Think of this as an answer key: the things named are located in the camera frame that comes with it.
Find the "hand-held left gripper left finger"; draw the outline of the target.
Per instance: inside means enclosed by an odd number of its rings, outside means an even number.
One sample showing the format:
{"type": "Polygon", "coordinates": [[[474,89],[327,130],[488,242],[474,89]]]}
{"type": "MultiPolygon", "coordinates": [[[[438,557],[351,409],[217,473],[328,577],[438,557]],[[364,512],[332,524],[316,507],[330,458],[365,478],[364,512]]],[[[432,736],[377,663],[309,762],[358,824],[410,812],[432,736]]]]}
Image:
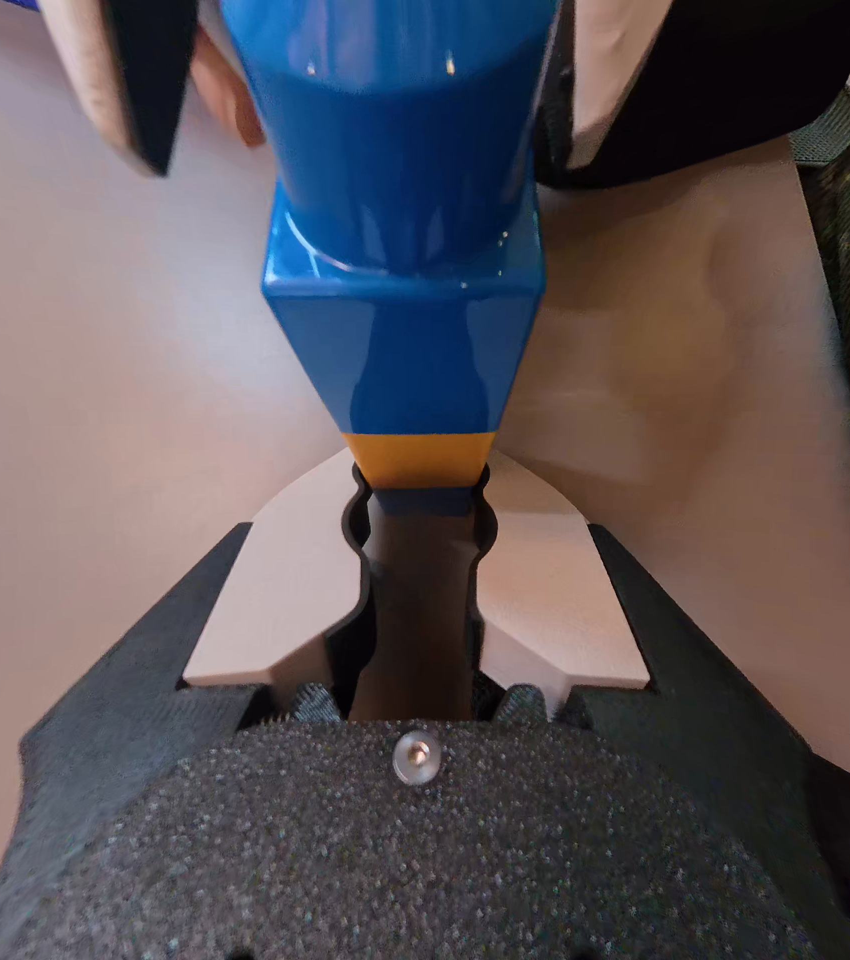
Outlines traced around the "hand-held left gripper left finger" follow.
{"type": "Polygon", "coordinates": [[[183,680],[269,686],[283,711],[298,686],[328,690],[348,716],[375,650],[370,488],[349,450],[320,463],[254,516],[183,680]]]}

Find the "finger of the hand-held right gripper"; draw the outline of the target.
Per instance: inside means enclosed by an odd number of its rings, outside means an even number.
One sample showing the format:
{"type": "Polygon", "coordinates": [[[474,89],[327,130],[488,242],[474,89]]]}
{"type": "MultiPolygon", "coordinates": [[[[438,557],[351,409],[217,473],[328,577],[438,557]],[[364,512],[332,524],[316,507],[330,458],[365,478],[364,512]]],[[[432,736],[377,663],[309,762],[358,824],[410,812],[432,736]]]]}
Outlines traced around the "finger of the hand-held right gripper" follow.
{"type": "Polygon", "coordinates": [[[561,1],[536,104],[536,180],[585,169],[607,138],[671,1],[561,1]]]}
{"type": "Polygon", "coordinates": [[[198,27],[196,1],[43,1],[84,114],[127,162],[165,177],[198,27]]]}

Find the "blue mega block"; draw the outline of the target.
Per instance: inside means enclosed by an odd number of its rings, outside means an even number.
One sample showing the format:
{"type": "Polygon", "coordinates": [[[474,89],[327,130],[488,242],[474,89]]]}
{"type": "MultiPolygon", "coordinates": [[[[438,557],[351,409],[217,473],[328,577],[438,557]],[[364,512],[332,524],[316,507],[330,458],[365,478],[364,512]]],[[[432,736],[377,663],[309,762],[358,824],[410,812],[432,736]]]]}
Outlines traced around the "blue mega block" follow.
{"type": "Polygon", "coordinates": [[[498,430],[546,272],[556,2],[221,2],[278,179],[263,295],[343,434],[498,430]]]}
{"type": "Polygon", "coordinates": [[[373,497],[389,517],[458,518],[472,508],[471,487],[377,488],[373,497]]]}

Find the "yellow mega block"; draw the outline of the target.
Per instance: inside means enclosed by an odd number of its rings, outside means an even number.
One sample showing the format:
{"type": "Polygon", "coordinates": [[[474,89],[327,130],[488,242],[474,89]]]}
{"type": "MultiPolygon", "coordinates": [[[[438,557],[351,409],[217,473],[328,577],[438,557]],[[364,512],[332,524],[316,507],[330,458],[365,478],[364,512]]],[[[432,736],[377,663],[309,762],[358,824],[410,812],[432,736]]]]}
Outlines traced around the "yellow mega block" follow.
{"type": "Polygon", "coordinates": [[[479,482],[495,431],[468,434],[343,433],[373,490],[471,489],[479,482]]]}

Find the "person's right forearm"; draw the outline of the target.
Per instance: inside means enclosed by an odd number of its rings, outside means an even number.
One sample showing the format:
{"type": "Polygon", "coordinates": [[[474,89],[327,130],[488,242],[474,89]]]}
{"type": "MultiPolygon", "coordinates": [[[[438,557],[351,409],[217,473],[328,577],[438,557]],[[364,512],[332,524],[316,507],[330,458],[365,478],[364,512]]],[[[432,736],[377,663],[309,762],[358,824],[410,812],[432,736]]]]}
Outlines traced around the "person's right forearm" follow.
{"type": "Polygon", "coordinates": [[[557,188],[671,173],[812,122],[850,75],[850,1],[677,1],[592,162],[557,188]]]}

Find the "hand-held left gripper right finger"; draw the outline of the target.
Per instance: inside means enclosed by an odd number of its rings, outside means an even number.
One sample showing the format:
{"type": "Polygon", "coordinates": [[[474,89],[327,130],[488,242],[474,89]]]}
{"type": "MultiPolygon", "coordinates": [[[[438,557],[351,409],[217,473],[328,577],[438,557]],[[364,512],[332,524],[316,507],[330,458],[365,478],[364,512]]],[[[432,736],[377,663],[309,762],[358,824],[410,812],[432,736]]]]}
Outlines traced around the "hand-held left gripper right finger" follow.
{"type": "Polygon", "coordinates": [[[586,518],[561,492],[492,451],[484,501],[497,522],[477,567],[479,669],[547,702],[573,687],[641,690],[647,666],[586,518]]]}

